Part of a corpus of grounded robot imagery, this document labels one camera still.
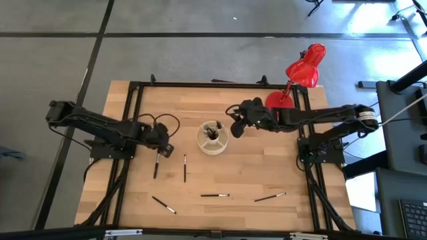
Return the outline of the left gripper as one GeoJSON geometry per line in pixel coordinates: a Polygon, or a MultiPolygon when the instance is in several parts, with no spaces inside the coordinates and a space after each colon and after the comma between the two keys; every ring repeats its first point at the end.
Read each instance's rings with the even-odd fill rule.
{"type": "Polygon", "coordinates": [[[163,123],[155,123],[154,126],[144,125],[139,136],[139,142],[146,146],[157,149],[157,155],[169,158],[173,153],[174,146],[169,144],[168,128],[163,123]]]}

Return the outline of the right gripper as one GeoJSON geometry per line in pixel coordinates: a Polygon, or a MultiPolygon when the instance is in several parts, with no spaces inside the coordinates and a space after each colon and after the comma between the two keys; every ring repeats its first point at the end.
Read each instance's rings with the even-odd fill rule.
{"type": "Polygon", "coordinates": [[[274,119],[272,112],[267,107],[264,107],[259,97],[253,100],[243,100],[236,106],[233,112],[237,115],[246,117],[246,119],[235,120],[232,124],[230,129],[235,138],[240,138],[243,135],[246,125],[266,131],[279,130],[277,121],[274,119]]]}

